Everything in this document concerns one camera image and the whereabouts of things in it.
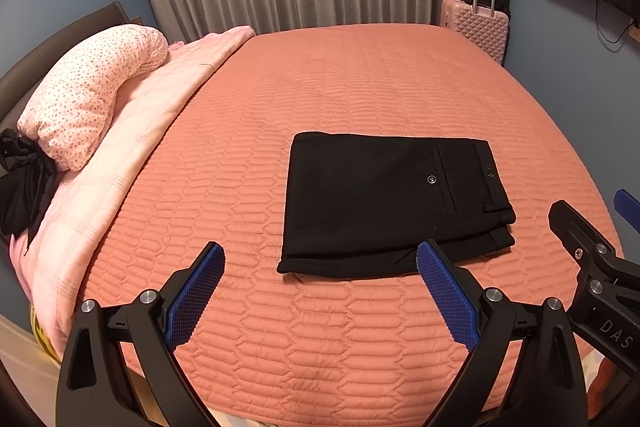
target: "headboard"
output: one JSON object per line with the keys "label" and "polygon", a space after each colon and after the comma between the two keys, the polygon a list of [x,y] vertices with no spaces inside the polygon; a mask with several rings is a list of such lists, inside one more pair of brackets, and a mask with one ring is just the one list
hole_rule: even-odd
{"label": "headboard", "polygon": [[62,55],[91,35],[129,22],[120,3],[112,2],[65,26],[25,55],[0,78],[0,131],[16,129],[33,91]]}

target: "black fabric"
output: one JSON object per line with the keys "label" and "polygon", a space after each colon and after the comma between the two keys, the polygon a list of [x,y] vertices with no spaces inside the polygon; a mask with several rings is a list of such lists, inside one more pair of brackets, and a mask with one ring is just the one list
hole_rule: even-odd
{"label": "black fabric", "polygon": [[13,129],[0,132],[0,232],[35,237],[56,190],[56,163],[40,146]]}
{"label": "black fabric", "polygon": [[464,261],[514,245],[515,219],[484,140],[304,132],[290,151],[277,270],[415,273],[422,241]]}

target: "robotic arm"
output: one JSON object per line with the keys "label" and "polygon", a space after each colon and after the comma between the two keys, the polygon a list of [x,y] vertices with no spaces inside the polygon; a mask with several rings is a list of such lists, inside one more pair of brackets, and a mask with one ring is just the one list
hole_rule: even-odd
{"label": "robotic arm", "polygon": [[[640,232],[640,203],[624,190],[616,210]],[[566,311],[549,297],[540,305],[511,301],[482,288],[453,266],[432,241],[418,248],[418,271],[457,343],[468,356],[424,427],[631,427],[640,425],[640,266],[615,256],[612,245],[565,201],[553,204],[549,226],[580,266]],[[220,427],[174,357],[187,342],[224,271],[224,251],[209,243],[190,268],[133,302],[102,308],[87,300],[76,312],[62,361],[58,427],[148,427],[127,377],[120,343],[132,343],[170,427]],[[626,387],[589,420],[574,332],[624,371]],[[497,415],[478,423],[511,341],[522,341]],[[8,425],[44,427],[0,363],[0,410]]]}

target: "pink blanket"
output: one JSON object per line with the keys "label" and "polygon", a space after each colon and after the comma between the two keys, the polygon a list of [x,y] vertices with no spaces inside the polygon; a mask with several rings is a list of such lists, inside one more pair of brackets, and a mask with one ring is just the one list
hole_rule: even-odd
{"label": "pink blanket", "polygon": [[156,71],[128,80],[100,147],[81,171],[62,175],[29,250],[26,233],[12,237],[18,279],[59,355],[87,265],[147,157],[193,93],[252,36],[248,26],[209,34],[176,46]]}

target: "bed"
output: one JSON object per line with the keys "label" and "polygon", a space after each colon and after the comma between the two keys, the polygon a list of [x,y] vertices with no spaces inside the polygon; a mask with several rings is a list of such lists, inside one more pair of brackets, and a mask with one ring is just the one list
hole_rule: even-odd
{"label": "bed", "polygon": [[[112,5],[42,44],[53,50],[47,60],[36,60],[39,52],[25,57],[0,79],[2,125],[17,120],[56,56],[126,22]],[[287,427],[419,426],[466,356],[419,276],[335,281],[276,272],[297,132],[487,140],[517,215],[516,244],[465,266],[511,299],[571,302],[576,266],[546,220],[556,200],[569,201],[621,251],[602,198],[552,120],[455,32],[400,24],[311,28],[247,38],[219,58],[148,148],[86,263],[76,266],[78,284],[55,274],[73,305],[85,298],[116,305],[160,287],[207,241],[223,245],[225,275],[191,340],[176,350],[213,410]],[[158,71],[150,78],[169,70]],[[70,208],[64,198],[59,216]],[[63,335],[73,306],[47,306],[40,305],[43,315],[58,315],[60,327],[51,332]],[[579,347],[597,365],[591,349]],[[511,346],[486,409],[500,403],[516,355]],[[126,358],[140,370],[132,350]]]}

